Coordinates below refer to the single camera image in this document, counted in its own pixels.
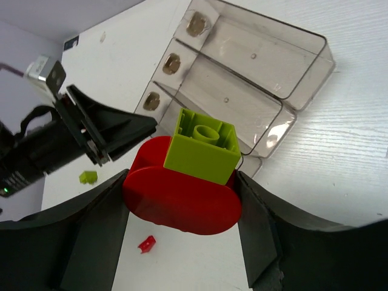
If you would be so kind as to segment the small red lego piece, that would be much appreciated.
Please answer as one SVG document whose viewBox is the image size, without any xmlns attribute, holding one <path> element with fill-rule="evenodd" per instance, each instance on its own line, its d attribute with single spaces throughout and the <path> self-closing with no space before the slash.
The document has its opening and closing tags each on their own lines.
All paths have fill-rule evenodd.
<svg viewBox="0 0 388 291">
<path fill-rule="evenodd" d="M 143 253 L 148 253 L 149 251 L 152 250 L 152 248 L 154 247 L 154 245 L 156 244 L 156 239 L 154 236 L 150 235 L 148 236 L 143 242 L 141 242 L 139 245 L 138 245 L 138 249 L 140 250 L 140 252 L 143 254 Z"/>
</svg>

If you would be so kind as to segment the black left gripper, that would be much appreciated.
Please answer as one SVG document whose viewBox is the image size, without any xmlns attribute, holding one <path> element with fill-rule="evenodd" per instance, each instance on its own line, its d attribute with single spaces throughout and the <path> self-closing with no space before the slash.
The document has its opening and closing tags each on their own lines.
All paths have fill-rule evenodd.
<svg viewBox="0 0 388 291">
<path fill-rule="evenodd" d="M 75 85 L 53 106 L 35 107 L 12 134 L 1 126 L 1 193 L 15 194 L 76 158 L 116 161 L 156 132 L 151 116 L 119 110 L 88 97 Z"/>
</svg>

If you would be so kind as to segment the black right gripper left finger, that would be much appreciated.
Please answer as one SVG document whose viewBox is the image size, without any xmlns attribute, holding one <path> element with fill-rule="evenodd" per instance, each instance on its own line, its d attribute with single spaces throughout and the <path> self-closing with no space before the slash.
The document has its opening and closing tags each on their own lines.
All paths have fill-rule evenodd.
<svg viewBox="0 0 388 291">
<path fill-rule="evenodd" d="M 1 222 L 1 290 L 111 290 L 128 170 L 57 206 Z"/>
</svg>

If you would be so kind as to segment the lime green square lego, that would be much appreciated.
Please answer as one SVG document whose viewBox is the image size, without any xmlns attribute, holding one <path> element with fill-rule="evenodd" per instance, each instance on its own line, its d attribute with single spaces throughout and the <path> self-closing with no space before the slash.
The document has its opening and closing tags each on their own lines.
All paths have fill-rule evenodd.
<svg viewBox="0 0 388 291">
<path fill-rule="evenodd" d="M 189 109 L 180 110 L 165 168 L 225 185 L 240 158 L 234 125 Z"/>
</svg>

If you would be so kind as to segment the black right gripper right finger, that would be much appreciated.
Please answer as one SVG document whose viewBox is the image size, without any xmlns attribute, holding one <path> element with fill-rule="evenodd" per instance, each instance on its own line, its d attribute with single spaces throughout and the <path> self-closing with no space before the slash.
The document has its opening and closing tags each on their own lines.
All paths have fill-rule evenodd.
<svg viewBox="0 0 388 291">
<path fill-rule="evenodd" d="M 238 223 L 253 290 L 386 290 L 387 221 L 338 224 L 270 193 L 236 173 Z"/>
</svg>

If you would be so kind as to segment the red rounded lego brick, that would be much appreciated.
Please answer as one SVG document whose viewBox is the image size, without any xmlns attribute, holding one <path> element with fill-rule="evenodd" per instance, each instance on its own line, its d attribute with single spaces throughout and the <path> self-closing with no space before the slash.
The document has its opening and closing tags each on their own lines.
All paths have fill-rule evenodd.
<svg viewBox="0 0 388 291">
<path fill-rule="evenodd" d="M 218 185 L 164 168 L 171 138 L 146 141 L 122 185 L 127 208 L 138 218 L 197 235 L 233 227 L 242 205 L 231 185 Z"/>
</svg>

